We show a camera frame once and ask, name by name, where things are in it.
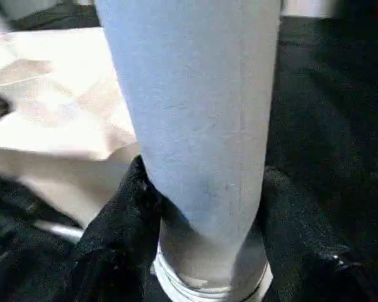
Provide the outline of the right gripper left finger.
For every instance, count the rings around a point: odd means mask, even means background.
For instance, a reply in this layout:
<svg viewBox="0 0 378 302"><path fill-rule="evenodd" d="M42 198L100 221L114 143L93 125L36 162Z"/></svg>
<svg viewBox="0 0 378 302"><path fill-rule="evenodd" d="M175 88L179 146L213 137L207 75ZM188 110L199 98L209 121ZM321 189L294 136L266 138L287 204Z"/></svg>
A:
<svg viewBox="0 0 378 302"><path fill-rule="evenodd" d="M160 222L158 194L137 156L73 249L63 301L148 301Z"/></svg>

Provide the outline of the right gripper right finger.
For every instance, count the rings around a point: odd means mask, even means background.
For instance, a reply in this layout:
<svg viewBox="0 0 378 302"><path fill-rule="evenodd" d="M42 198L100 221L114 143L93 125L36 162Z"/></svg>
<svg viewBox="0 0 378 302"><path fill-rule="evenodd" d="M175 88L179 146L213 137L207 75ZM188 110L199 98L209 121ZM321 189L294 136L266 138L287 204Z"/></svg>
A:
<svg viewBox="0 0 378 302"><path fill-rule="evenodd" d="M279 301L378 301L378 174L322 196L268 167L261 230Z"/></svg>

